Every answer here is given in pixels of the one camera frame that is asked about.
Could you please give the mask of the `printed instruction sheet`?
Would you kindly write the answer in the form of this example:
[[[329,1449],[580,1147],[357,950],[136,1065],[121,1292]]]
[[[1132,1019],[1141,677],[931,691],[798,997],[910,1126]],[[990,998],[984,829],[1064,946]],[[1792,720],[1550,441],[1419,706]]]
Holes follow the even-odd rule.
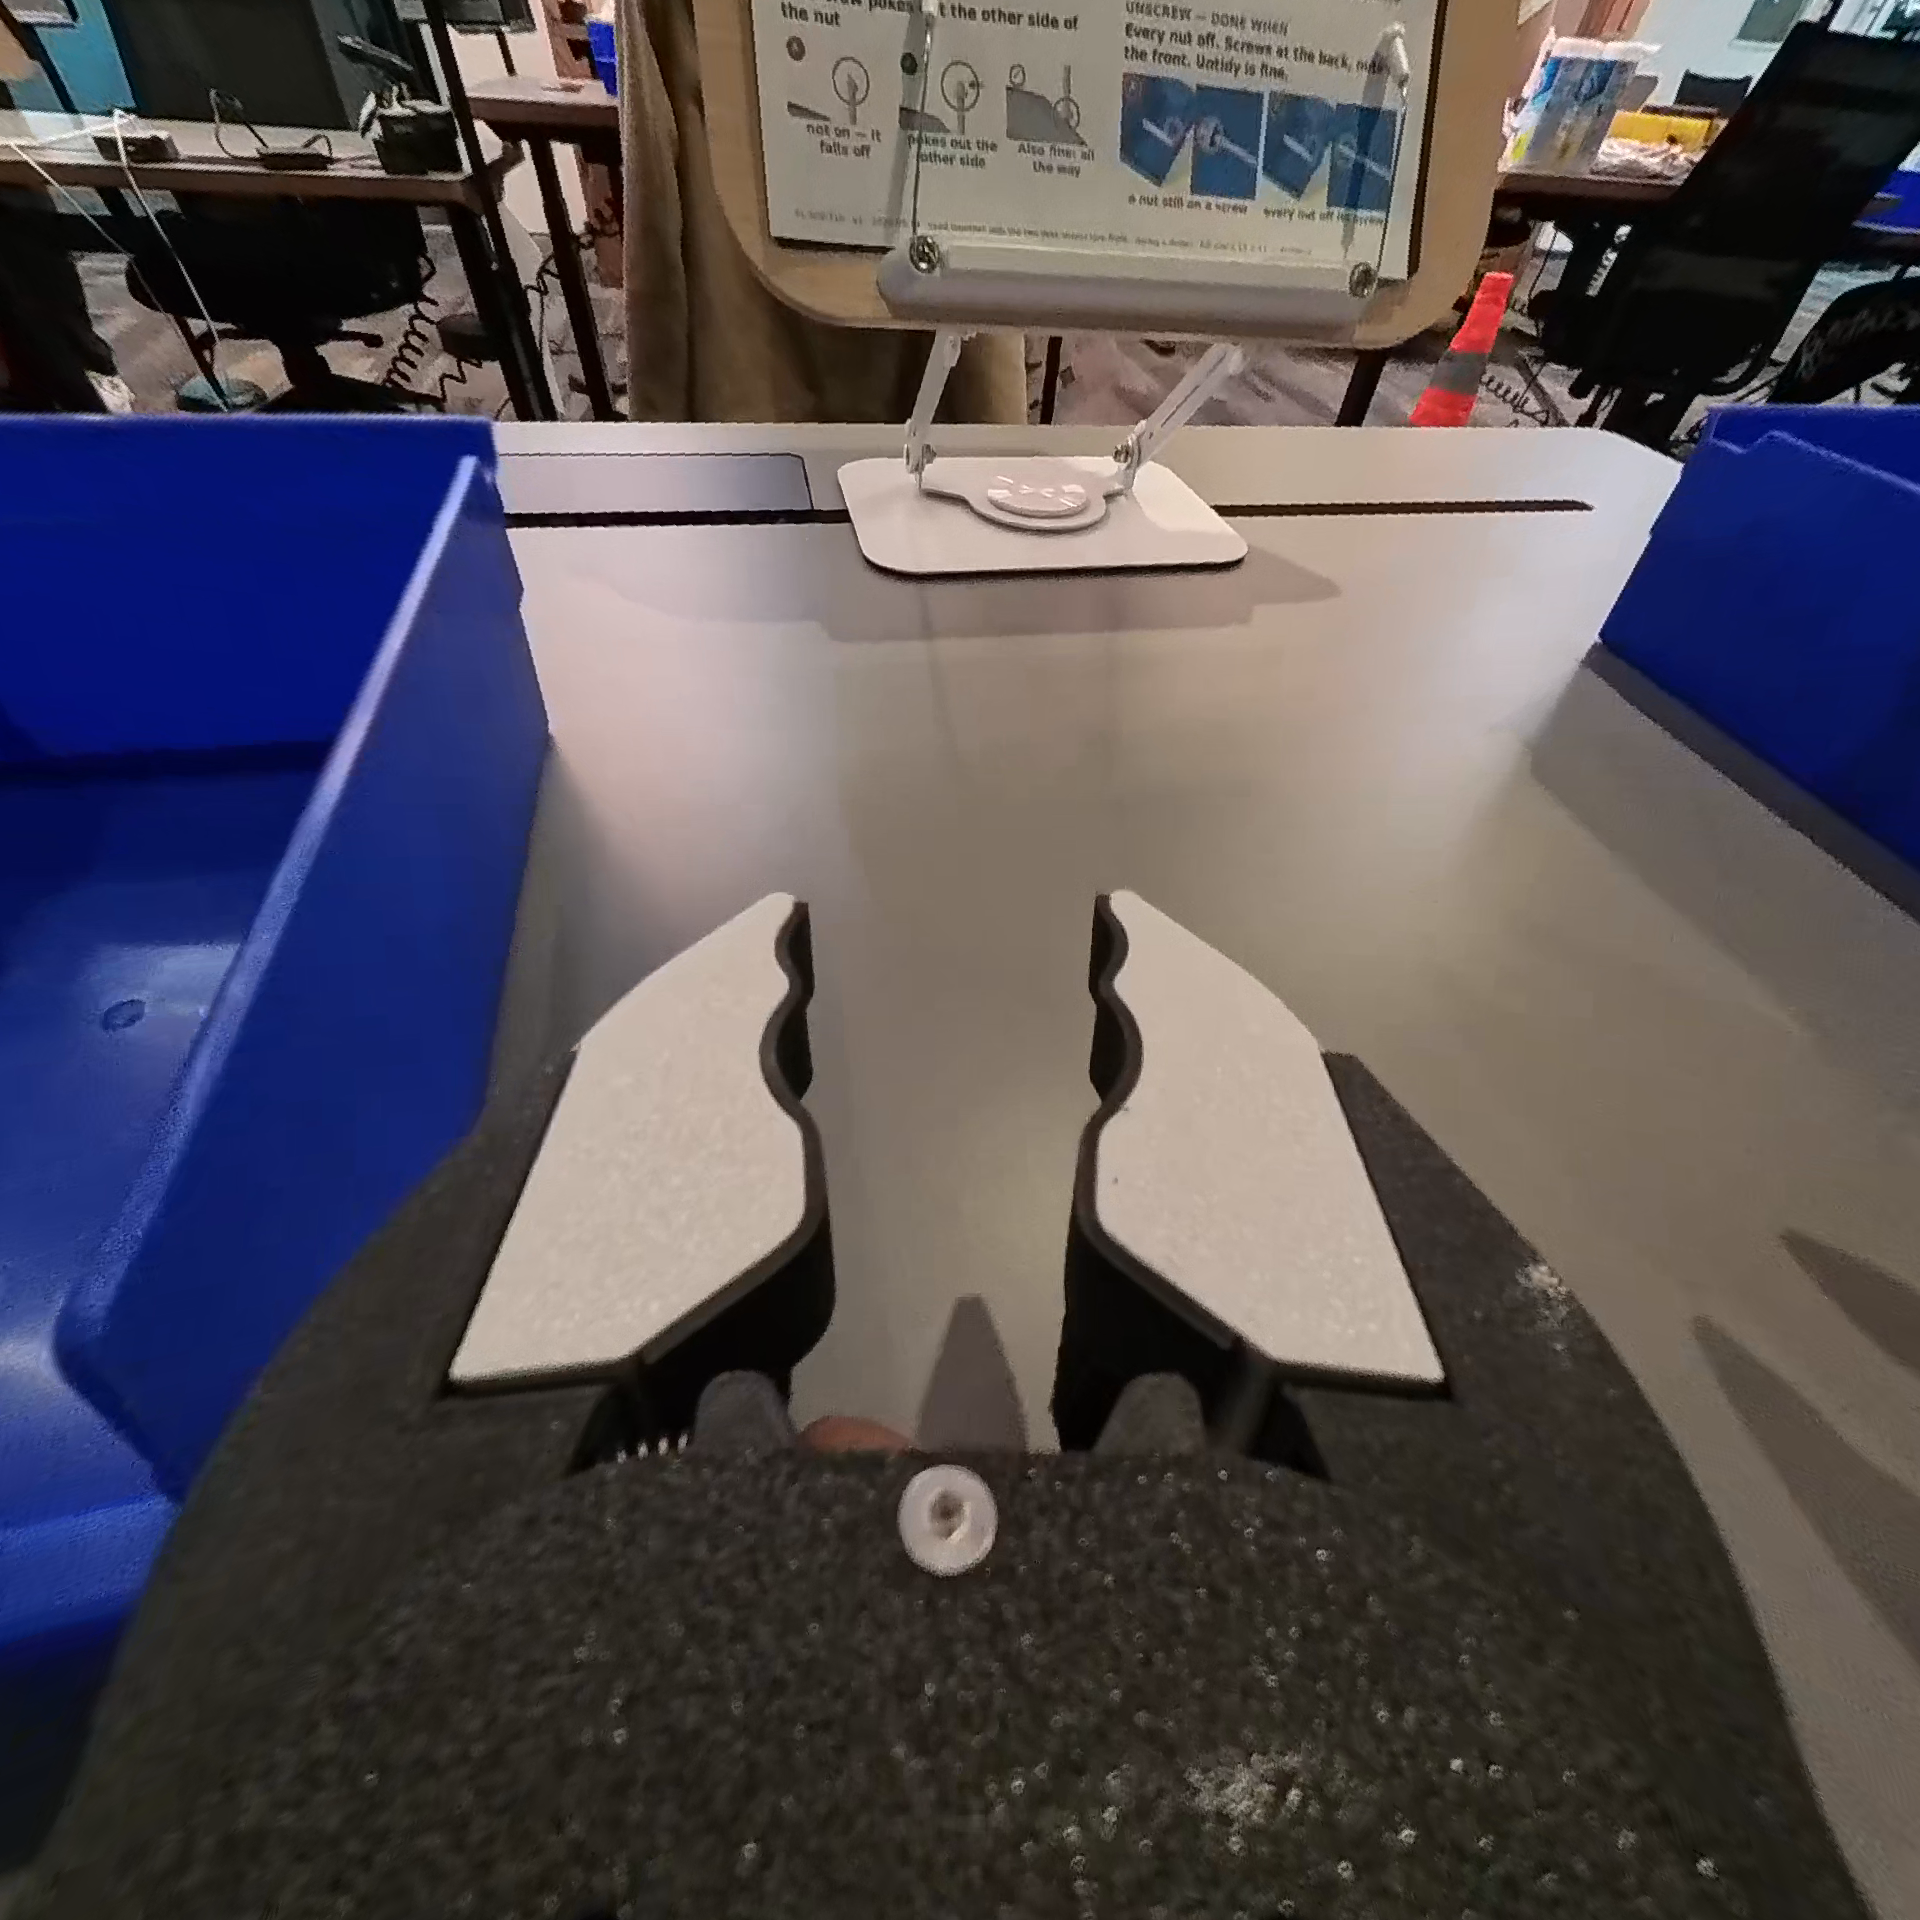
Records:
[[[1443,5],[757,3],[776,243],[1416,261]]]

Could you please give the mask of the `blue plastic parts bin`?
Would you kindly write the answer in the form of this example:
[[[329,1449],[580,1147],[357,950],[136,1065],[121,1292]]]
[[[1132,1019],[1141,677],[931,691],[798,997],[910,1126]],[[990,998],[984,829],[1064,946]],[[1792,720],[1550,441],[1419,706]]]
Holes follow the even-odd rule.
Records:
[[[1911,914],[1917,866],[1917,420],[1709,416],[1590,666]]]
[[[547,718],[483,422],[5,420],[5,1689],[489,1084]]]

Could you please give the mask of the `wooden backing board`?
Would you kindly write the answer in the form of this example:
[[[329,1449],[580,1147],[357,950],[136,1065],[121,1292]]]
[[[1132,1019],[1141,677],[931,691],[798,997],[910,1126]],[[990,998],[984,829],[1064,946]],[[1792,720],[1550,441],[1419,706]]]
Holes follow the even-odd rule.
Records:
[[[1504,62],[1510,5],[1446,3],[1430,73],[1416,259],[1398,291],[1371,308],[1353,345],[1403,342],[1446,316],[1480,249],[1504,144]],[[761,110],[751,53],[751,5],[694,5],[711,177],[733,238],[757,276],[813,321],[867,329],[934,329],[899,318],[877,291],[884,252],[785,245],[769,234],[761,177]],[[1001,332],[1100,332],[1064,321],[1001,323]],[[1309,345],[1293,340],[1252,340]]]

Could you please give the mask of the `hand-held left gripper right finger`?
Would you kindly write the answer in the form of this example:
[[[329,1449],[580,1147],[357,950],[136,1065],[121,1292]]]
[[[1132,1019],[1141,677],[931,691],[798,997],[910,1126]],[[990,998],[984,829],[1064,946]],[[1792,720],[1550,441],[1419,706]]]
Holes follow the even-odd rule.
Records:
[[[1316,1452],[1303,1397],[1448,1405],[1448,1369],[1327,1053],[1135,892],[1094,898],[1054,1432],[1165,1377],[1230,1452]]]

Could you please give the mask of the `orange traffic cone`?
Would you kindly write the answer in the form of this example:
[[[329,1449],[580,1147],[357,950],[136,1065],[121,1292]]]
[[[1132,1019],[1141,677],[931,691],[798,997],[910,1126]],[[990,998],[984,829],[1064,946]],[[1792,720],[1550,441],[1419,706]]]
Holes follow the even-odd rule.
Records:
[[[1425,377],[1422,395],[1408,411],[1408,425],[1461,428],[1472,422],[1480,379],[1491,366],[1504,310],[1513,294],[1513,281],[1513,273],[1487,273],[1476,281],[1462,323]]]

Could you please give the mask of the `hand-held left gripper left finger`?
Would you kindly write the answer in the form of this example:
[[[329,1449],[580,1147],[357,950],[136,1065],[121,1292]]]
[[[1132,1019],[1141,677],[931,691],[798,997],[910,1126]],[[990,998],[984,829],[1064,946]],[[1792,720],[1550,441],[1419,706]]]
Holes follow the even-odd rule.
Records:
[[[717,1377],[788,1397],[833,1307],[812,995],[809,908],[767,893],[592,1024],[453,1346],[455,1397],[607,1387],[646,1442],[691,1434]]]

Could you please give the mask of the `black mesh chair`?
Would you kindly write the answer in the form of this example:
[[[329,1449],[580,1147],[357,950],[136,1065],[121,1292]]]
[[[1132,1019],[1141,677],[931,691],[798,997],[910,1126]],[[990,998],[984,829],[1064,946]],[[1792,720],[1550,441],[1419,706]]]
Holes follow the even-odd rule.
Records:
[[[1569,236],[1531,318],[1579,422],[1667,450],[1695,402],[1741,393],[1915,139],[1915,40],[1800,22],[1659,202],[1536,208]]]

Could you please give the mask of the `tan fabric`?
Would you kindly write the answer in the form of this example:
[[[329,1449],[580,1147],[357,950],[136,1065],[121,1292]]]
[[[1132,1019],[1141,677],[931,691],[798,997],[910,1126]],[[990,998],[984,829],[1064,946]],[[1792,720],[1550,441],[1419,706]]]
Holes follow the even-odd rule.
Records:
[[[629,408],[644,422],[894,422],[931,336],[783,305],[716,193],[687,3],[615,5]]]

